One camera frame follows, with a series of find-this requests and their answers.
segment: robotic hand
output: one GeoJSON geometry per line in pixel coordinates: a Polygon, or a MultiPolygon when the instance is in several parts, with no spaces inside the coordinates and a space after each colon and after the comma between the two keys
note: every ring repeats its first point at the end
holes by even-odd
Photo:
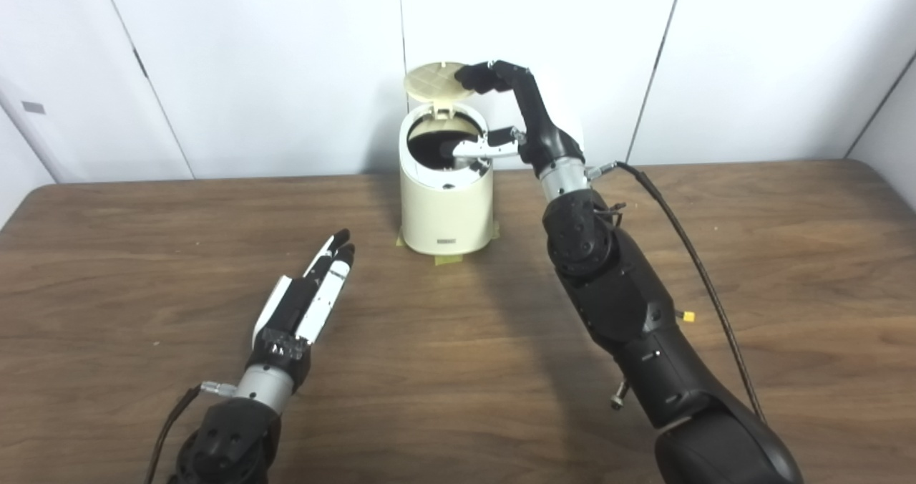
{"type": "MultiPolygon", "coordinates": [[[[591,188],[582,150],[553,124],[530,71],[495,61],[463,67],[455,79],[478,93],[514,92],[527,129],[516,132],[518,154],[547,197],[547,254],[592,340],[614,357],[652,425],[667,429],[655,445],[665,482],[801,484],[779,436],[710,373],[681,333],[671,295],[637,243],[611,222],[616,207],[591,188]]],[[[472,151],[467,144],[454,154],[472,151]]]]}
{"type": "Polygon", "coordinates": [[[281,276],[255,323],[241,382],[203,382],[189,391],[157,441],[147,482],[152,481],[158,448],[170,423],[200,390],[229,400],[210,407],[200,429],[181,446],[170,484],[268,482],[266,471],[277,455],[281,415],[308,375],[311,345],[353,266],[349,239],[350,232],[340,230],[324,243],[304,275],[281,276]]]}

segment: white wall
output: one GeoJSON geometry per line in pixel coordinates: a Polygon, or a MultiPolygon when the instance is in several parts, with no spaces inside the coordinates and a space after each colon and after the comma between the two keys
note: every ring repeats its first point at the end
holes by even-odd
{"type": "Polygon", "coordinates": [[[0,95],[60,181],[190,177],[109,0],[0,0],[0,95]]]}
{"type": "Polygon", "coordinates": [[[916,50],[916,0],[678,0],[631,162],[841,158],[916,50]]]}
{"type": "Polygon", "coordinates": [[[897,83],[851,153],[916,210],[916,64],[897,83]]]}
{"type": "MultiPolygon", "coordinates": [[[[113,1],[0,0],[0,96],[63,181],[393,170],[405,67],[440,59],[550,73],[589,161],[624,158],[673,4],[113,1]]],[[[913,16],[916,0],[678,0],[631,161],[841,157],[916,50],[913,16]]],[[[520,123],[509,95],[472,104],[520,123]]]]}
{"type": "Polygon", "coordinates": [[[13,122],[0,110],[0,228],[34,188],[53,183],[13,122]]]}
{"type": "MultiPolygon", "coordinates": [[[[532,67],[581,119],[586,158],[623,159],[672,1],[403,0],[406,66],[503,59],[532,67]]],[[[523,125],[508,93],[468,103],[491,128],[523,125]]]]}
{"type": "Polygon", "coordinates": [[[198,178],[395,168],[399,0],[114,0],[198,178]]]}

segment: small label on wall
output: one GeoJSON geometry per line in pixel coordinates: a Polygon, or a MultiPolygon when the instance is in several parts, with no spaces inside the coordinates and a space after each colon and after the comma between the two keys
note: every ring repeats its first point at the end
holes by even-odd
{"type": "Polygon", "coordinates": [[[45,105],[42,105],[40,102],[30,102],[30,100],[24,100],[22,102],[22,109],[26,112],[41,113],[42,115],[45,115],[45,105]]]}

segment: metal connector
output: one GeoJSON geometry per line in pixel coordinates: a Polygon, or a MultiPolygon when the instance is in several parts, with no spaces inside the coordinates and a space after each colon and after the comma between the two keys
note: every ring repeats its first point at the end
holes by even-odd
{"type": "Polygon", "coordinates": [[[623,409],[624,408],[624,398],[627,397],[628,392],[629,392],[629,382],[627,382],[627,380],[624,380],[624,382],[620,383],[620,387],[618,387],[618,392],[616,392],[614,396],[611,397],[611,408],[614,409],[615,411],[620,411],[621,409],[623,409]]]}
{"type": "Polygon", "coordinates": [[[205,382],[200,383],[200,390],[202,390],[202,392],[209,392],[210,394],[222,396],[223,398],[232,398],[232,396],[235,396],[236,389],[237,387],[232,384],[211,382],[210,380],[205,380],[205,382]]]}

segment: screw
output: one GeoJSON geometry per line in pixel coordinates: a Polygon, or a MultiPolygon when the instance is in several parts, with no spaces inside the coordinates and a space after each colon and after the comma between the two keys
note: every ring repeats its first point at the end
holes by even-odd
{"type": "Polygon", "coordinates": [[[627,382],[627,380],[624,380],[624,382],[620,383],[620,387],[618,387],[618,392],[614,393],[614,396],[611,397],[611,409],[614,409],[615,411],[620,411],[621,409],[623,409],[624,408],[624,398],[627,397],[628,392],[629,392],[629,382],[627,382]]]}

